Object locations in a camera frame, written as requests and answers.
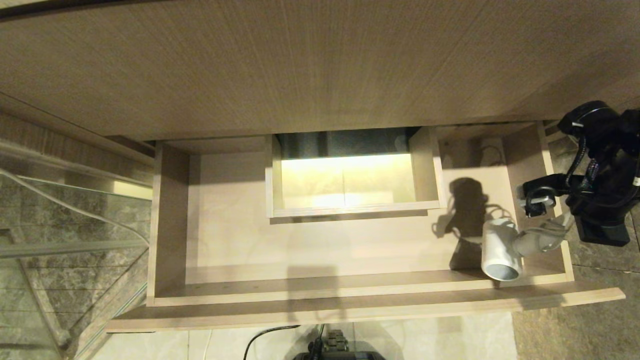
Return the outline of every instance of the open drawer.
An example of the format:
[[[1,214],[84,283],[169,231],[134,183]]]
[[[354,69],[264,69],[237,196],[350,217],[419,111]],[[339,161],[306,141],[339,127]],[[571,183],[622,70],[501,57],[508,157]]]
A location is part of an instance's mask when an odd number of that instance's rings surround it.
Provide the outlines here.
[[[266,216],[271,136],[158,143],[147,304],[110,332],[452,316],[623,299],[574,281],[568,246],[524,276],[480,270],[482,225],[526,218],[515,188],[552,173],[539,124],[430,129],[445,208]]]

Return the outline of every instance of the wooden cabinet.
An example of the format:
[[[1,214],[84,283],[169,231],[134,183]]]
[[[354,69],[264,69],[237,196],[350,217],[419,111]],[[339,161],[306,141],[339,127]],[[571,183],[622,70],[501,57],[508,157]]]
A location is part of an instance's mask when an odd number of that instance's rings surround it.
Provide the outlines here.
[[[130,1],[3,15],[0,107],[59,130],[185,139],[640,106],[636,0]]]
[[[552,172],[539,124],[428,130],[446,206],[418,213],[269,218],[271,136],[158,143],[147,305],[108,330],[451,316],[624,297],[575,282],[566,243],[525,258],[515,282],[479,269],[487,218],[520,227],[543,220],[515,205],[517,185]]]

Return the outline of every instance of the gray stone tile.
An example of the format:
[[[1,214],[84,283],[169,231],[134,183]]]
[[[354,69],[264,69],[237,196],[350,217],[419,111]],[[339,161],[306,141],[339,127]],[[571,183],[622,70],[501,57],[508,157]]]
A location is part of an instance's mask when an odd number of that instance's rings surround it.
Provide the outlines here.
[[[55,224],[53,212],[42,206],[22,206],[20,208],[20,225]]]
[[[71,358],[75,356],[78,348],[87,345],[86,340],[98,332],[113,317],[118,308],[128,301],[140,289],[140,286],[147,281],[147,263],[148,251],[140,256],[128,271],[94,303],[93,307],[76,322],[73,328],[69,329],[74,339],[67,350],[67,354]],[[145,293],[141,294],[137,301],[142,301],[145,295]],[[134,301],[126,311],[136,307],[139,304],[137,301]]]
[[[0,175],[0,188],[20,188],[20,185],[4,175]]]
[[[122,196],[110,196],[104,216],[119,222],[139,222],[151,219],[151,202]]]
[[[521,360],[638,359],[640,274],[575,266],[577,279],[617,286],[626,300],[513,314]]]
[[[150,223],[126,223],[148,238]],[[127,229],[97,222],[94,224],[24,225],[21,238],[26,243],[70,243],[78,241],[135,240],[138,237]]]
[[[45,293],[55,313],[83,314],[98,300],[105,290],[35,290]]]
[[[30,268],[29,278],[38,277],[39,290],[108,289],[127,270],[127,266],[93,268]]]
[[[632,241],[624,247],[613,247],[580,241],[575,226],[566,235],[574,265],[640,272],[640,250],[636,231],[627,215],[627,230]]]
[[[0,342],[20,345],[48,345],[51,338],[44,326],[39,327],[3,327],[0,328]]]
[[[38,256],[23,260],[27,268],[76,268],[96,266],[129,266],[147,248],[136,247],[104,252],[85,252],[81,254]]]
[[[38,311],[38,306],[30,290],[0,289],[0,311]]]
[[[53,349],[29,348],[29,349],[3,349],[0,350],[2,360],[60,360],[60,356]]]
[[[29,285],[17,267],[0,267],[0,289],[28,289]]]
[[[60,326],[56,313],[44,313],[44,317],[50,325],[55,344],[62,349],[66,348],[72,341],[69,331]]]
[[[10,229],[0,229],[0,244],[6,245],[13,243],[13,236]]]
[[[0,188],[0,206],[15,208],[20,206],[20,192],[14,188]]]
[[[635,238],[636,243],[634,245],[640,249],[640,239],[637,237],[637,235],[640,234],[640,203],[636,204],[636,206],[634,206],[634,208],[631,209],[630,213],[631,213],[632,224],[634,226],[634,231],[636,233],[636,238]]]
[[[43,327],[44,323],[38,311],[0,311],[2,327]]]
[[[43,188],[42,186],[36,186],[36,187],[47,192],[49,195],[52,195],[52,196],[57,195],[55,192],[51,192]],[[23,206],[45,206],[51,201],[24,187],[20,188],[18,191],[20,193],[20,200]]]
[[[14,259],[4,259],[0,260],[0,268],[15,268],[16,260]]]
[[[0,204],[0,229],[20,225],[20,208],[5,207]]]
[[[82,319],[83,315],[84,313],[55,313],[60,327],[65,330],[73,328]]]

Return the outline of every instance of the white floor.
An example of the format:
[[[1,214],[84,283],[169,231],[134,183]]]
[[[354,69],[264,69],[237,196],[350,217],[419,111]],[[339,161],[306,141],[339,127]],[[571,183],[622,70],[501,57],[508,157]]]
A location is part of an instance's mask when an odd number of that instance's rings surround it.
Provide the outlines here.
[[[515,360],[510,313],[450,318],[331,324],[342,329],[352,351],[375,350],[387,360]],[[292,360],[305,352],[317,327],[270,332],[254,341],[248,360]],[[263,328],[214,330],[205,359],[242,359]],[[210,331],[114,334],[93,360],[203,359]]]

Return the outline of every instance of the wooden drawer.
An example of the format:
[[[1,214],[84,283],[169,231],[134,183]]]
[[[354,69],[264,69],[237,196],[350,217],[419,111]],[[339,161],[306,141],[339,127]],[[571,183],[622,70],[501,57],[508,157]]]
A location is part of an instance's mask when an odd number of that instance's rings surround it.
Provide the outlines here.
[[[108,331],[452,316],[624,298],[617,288],[575,282],[566,242],[525,258],[514,282],[479,269],[487,218],[511,217],[520,228],[545,219],[515,206],[517,185],[553,171],[539,124],[430,131],[447,207],[315,217],[266,216],[271,136],[158,143],[147,305],[110,321]]]
[[[283,159],[278,138],[267,137],[267,217],[446,208],[434,129],[422,127],[406,143],[400,153]]]

